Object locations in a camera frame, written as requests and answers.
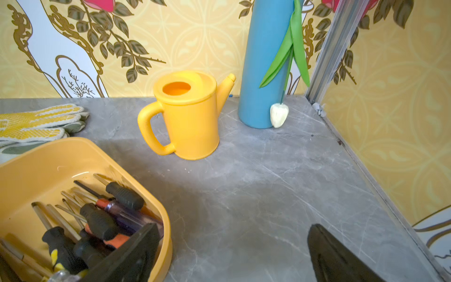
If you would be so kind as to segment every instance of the blue cylinder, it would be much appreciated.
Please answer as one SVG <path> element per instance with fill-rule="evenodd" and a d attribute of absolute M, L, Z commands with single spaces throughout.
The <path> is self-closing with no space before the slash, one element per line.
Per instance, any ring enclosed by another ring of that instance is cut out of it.
<path fill-rule="evenodd" d="M 293 0 L 257 0 L 254 3 L 238 105 L 239 119 L 247 126 L 272 127 L 270 108 L 280 103 L 284 95 L 288 61 L 267 86 L 259 87 L 279 51 L 294 10 Z"/>

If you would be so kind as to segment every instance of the gray marble countertop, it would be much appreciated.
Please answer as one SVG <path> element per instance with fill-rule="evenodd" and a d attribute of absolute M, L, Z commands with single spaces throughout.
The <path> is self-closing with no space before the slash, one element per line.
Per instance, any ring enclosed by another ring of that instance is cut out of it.
<path fill-rule="evenodd" d="M 219 118 L 220 144 L 186 161 L 156 155 L 137 124 L 154 98 L 0 100 L 0 113 L 73 102 L 91 116 L 77 134 L 96 143 L 165 206 L 174 255 L 167 282 L 316 281 L 307 233 L 320 223 L 388 282 L 434 281 L 430 265 L 390 218 L 304 97 L 287 97 L 286 123 L 242 124 L 238 98 Z M 152 119 L 163 144 L 161 116 Z"/>

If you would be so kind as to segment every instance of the black screwdriver handle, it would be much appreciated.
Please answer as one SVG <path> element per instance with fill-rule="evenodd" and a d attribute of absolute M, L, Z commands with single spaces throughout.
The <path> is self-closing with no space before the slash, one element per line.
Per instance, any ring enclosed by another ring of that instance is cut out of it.
<path fill-rule="evenodd" d="M 79 240 L 74 246 L 74 253 L 83 259 L 88 268 L 95 267 L 105 258 L 105 255 L 92 245 L 89 238 Z"/>
<path fill-rule="evenodd" d="M 62 227 L 56 226 L 47 230 L 42 236 L 42 241 L 49 245 L 53 268 L 60 264 L 70 274 L 77 274 L 87 269 L 83 260 L 74 254 L 75 244 L 64 235 Z"/>
<path fill-rule="evenodd" d="M 119 227 L 111 215 L 96 208 L 93 203 L 84 205 L 80 209 L 80 214 L 86 218 L 89 228 L 97 238 L 109 241 L 119 233 Z"/>
<path fill-rule="evenodd" d="M 135 191 L 111 182 L 106 186 L 107 193 L 116 197 L 116 200 L 125 207 L 138 211 L 144 206 L 144 199 Z"/>

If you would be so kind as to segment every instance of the yellow wallpaper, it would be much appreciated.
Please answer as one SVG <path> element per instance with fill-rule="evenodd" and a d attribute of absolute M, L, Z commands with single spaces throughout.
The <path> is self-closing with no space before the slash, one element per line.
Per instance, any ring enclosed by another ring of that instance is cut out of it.
<path fill-rule="evenodd" d="M 7 7 L 11 5 L 19 13 L 24 13 L 19 3 L 29 5 L 30 0 L 6 0 L 2 2 L 0 9 L 2 26 L 2 41 L 0 42 L 0 55 L 2 56 L 2 65 L 0 66 L 0 87 L 2 98 L 18 98 L 18 97 L 60 97 L 43 73 L 35 70 L 35 68 L 27 63 L 29 58 L 18 49 L 13 39 L 15 29 L 18 27 L 11 23 L 13 11 Z M 99 10 L 92 8 L 95 3 L 100 7 L 108 9 L 108 6 L 122 4 L 119 10 L 110 13 L 114 20 L 111 32 L 120 36 L 126 41 L 138 42 L 145 48 L 146 53 L 140 55 L 134 52 L 134 55 L 147 58 L 160 59 L 164 63 L 148 61 L 152 67 L 146 72 L 148 75 L 137 74 L 134 82 L 128 83 L 127 70 L 132 66 L 121 67 L 124 56 L 117 58 L 107 50 L 105 42 L 101 47 L 101 33 L 95 32 L 98 43 L 92 47 L 92 56 L 103 66 L 101 67 L 103 74 L 100 75 L 107 94 L 109 97 L 141 97 L 150 96 L 152 94 L 152 86 L 156 79 L 164 74 L 171 73 L 182 69 L 198 69 L 211 73 L 217 80 L 222 80 L 229 73 L 234 73 L 238 77 L 237 84 L 232 94 L 239 93 L 241 85 L 241 73 L 244 62 L 244 54 L 246 49 L 247 34 L 251 17 L 241 17 L 240 12 L 245 9 L 239 4 L 239 0 L 165 0 L 167 6 L 159 5 L 162 0 L 87 0 L 86 8 L 90 13 L 98 13 Z M 76 6 L 84 11 L 84 7 L 80 1 L 70 0 L 42 0 L 47 14 L 54 14 L 51 9 L 54 6 L 57 13 L 68 19 L 68 24 L 72 24 L 72 32 L 77 31 L 77 22 L 69 17 L 77 18 L 77 9 L 70 6 Z M 118 29 L 116 20 L 113 15 L 125 22 L 119 26 L 123 30 L 127 29 L 129 37 L 126 33 Z M 84 15 L 81 24 L 89 28 L 88 17 Z M 79 32 L 85 39 L 90 42 L 93 35 L 88 38 L 87 31 Z M 59 43 L 52 41 L 51 38 L 42 37 L 47 42 L 47 46 L 56 46 Z M 114 44 L 117 40 L 114 36 L 110 36 L 108 40 Z M 102 50 L 108 54 L 105 59 Z M 125 60 L 125 65 L 129 65 L 130 61 Z"/>
<path fill-rule="evenodd" d="M 394 2 L 385 20 L 381 9 L 369 10 L 369 21 L 350 48 L 352 68 L 346 68 L 357 85 L 348 74 L 344 81 L 337 77 L 338 85 L 331 83 L 322 103 L 415 224 L 451 204 L 451 2 L 403 1 L 414 2 L 408 19 L 394 17 L 395 9 L 401 15 L 409 10 L 401 2 Z M 406 21 L 405 29 L 396 20 Z"/>

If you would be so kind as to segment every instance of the black object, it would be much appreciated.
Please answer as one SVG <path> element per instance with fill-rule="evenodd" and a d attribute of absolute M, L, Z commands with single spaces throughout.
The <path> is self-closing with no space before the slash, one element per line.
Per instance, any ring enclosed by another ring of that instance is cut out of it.
<path fill-rule="evenodd" d="M 91 193 L 92 195 L 94 195 L 94 197 L 96 197 L 97 199 L 100 198 L 104 198 L 107 199 L 109 201 L 114 200 L 115 198 L 111 198 L 111 197 L 107 197 L 105 195 L 100 195 L 99 193 L 97 193 L 96 191 L 92 190 L 91 188 L 89 188 L 88 186 L 86 186 L 85 184 L 82 184 L 80 181 L 78 180 L 74 180 L 74 183 L 77 184 L 78 186 L 80 186 L 81 188 L 85 189 L 87 192 Z"/>
<path fill-rule="evenodd" d="M 3 277 L 8 278 L 11 282 L 23 282 L 6 260 L 0 255 L 0 281 L 3 280 Z"/>
<path fill-rule="evenodd" d="M 80 209 L 80 214 L 86 218 L 94 236 L 108 241 L 119 233 L 116 221 L 106 212 L 96 208 L 93 203 L 87 203 Z"/>
<path fill-rule="evenodd" d="M 135 191 L 120 186 L 117 182 L 110 182 L 106 186 L 107 193 L 116 197 L 125 207 L 138 211 L 144 206 L 144 199 Z"/>
<path fill-rule="evenodd" d="M 79 282 L 146 282 L 160 241 L 156 224 L 146 224 Z"/>
<path fill-rule="evenodd" d="M 385 282 L 320 224 L 307 238 L 318 282 Z"/>
<path fill-rule="evenodd" d="M 74 254 L 74 242 L 64 235 L 64 229 L 56 226 L 47 230 L 42 236 L 42 241 L 49 245 L 50 255 L 56 251 L 57 260 L 53 267 L 61 264 L 70 274 L 77 274 L 86 269 L 86 264 Z"/>
<path fill-rule="evenodd" d="M 96 249 L 91 243 L 90 238 L 81 238 L 75 246 L 74 253 L 79 258 L 82 258 L 88 268 L 93 268 L 98 265 L 106 256 L 101 251 Z"/>

